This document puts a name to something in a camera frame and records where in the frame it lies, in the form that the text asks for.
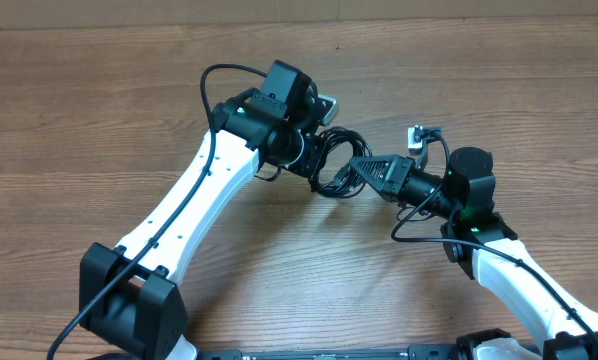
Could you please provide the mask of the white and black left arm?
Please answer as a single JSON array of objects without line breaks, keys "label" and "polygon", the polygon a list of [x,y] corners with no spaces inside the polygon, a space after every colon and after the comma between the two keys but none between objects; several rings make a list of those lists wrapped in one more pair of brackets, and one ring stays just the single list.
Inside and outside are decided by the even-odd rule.
[{"label": "white and black left arm", "polygon": [[337,101],[299,69],[275,61],[258,88],[205,109],[209,130],[164,199],[113,248],[94,243],[80,263],[72,321],[121,349],[123,359],[198,359],[185,337],[180,286],[204,237],[264,164],[308,178],[319,166],[315,132]]}]

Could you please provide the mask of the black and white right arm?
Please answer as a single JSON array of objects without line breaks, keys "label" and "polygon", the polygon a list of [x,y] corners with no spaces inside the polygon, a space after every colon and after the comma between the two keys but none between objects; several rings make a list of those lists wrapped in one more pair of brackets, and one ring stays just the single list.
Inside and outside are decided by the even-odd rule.
[{"label": "black and white right arm", "polygon": [[493,157],[475,147],[448,155],[443,176],[398,155],[354,157],[351,168],[384,200],[443,219],[448,260],[492,292],[531,335],[541,359],[598,359],[598,313],[533,260],[495,212]]}]

